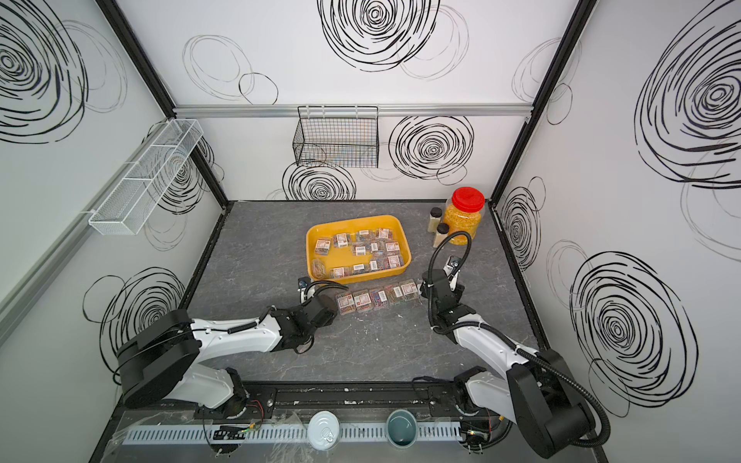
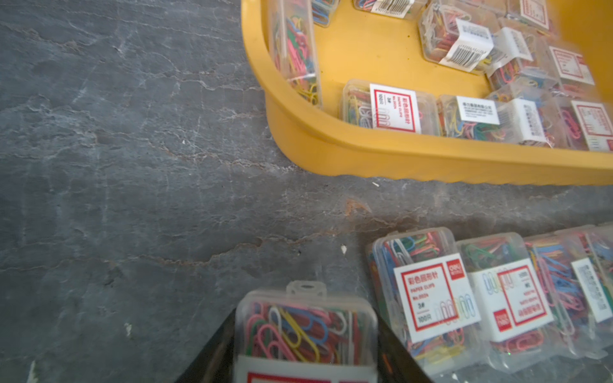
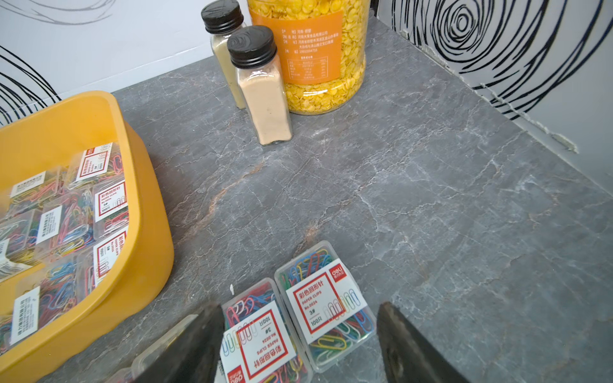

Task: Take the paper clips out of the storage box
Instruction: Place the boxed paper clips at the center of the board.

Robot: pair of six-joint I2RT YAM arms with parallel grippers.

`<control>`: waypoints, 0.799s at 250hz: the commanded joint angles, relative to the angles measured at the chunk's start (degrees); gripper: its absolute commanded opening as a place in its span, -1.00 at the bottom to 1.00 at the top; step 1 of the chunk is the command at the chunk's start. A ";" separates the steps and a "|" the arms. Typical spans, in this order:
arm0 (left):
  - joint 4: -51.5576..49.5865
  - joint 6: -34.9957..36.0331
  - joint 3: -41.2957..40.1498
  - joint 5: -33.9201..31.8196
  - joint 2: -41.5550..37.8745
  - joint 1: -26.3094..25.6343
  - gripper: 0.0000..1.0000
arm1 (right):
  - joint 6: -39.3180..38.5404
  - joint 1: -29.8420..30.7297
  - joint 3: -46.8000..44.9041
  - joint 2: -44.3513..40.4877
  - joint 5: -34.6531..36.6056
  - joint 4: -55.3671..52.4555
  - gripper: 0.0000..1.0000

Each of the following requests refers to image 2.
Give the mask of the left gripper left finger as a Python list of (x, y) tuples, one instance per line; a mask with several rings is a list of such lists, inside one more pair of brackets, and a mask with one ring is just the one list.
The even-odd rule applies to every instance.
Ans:
[(231, 311), (175, 383), (232, 382), (236, 309)]

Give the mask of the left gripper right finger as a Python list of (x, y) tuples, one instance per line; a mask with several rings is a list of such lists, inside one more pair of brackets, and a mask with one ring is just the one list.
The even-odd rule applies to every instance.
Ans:
[(431, 383), (389, 327), (378, 329), (378, 381)]

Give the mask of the clear paper clip box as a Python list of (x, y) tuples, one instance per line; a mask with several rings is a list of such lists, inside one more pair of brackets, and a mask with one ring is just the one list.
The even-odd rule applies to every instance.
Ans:
[(383, 320), (429, 376), (485, 360), (481, 314), (450, 229), (392, 233), (366, 253)]
[(515, 232), (457, 242), (481, 314), (487, 362), (516, 373), (563, 348), (525, 241)]
[(322, 282), (258, 289), (236, 308), (234, 382), (376, 382), (378, 319)]
[(612, 297), (612, 222), (591, 228), (587, 232), (604, 283)]
[(612, 296), (582, 229), (525, 239), (552, 310), (559, 354), (601, 359), (612, 345)]

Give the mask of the yellow plastic storage tray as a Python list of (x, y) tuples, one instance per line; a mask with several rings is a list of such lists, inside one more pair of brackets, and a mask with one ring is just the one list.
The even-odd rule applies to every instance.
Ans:
[(532, 148), (359, 128), (339, 118), (351, 79), (433, 95), (485, 97), (485, 77), (428, 62), (418, 26), (339, 4), (329, 27), (317, 27), (322, 108), (285, 81), (268, 49), (268, 5), (245, 1), (241, 22), (247, 58), (263, 88), (268, 125), (283, 154), (302, 169), (325, 176), (382, 176), (470, 184), (610, 185), (606, 153)]

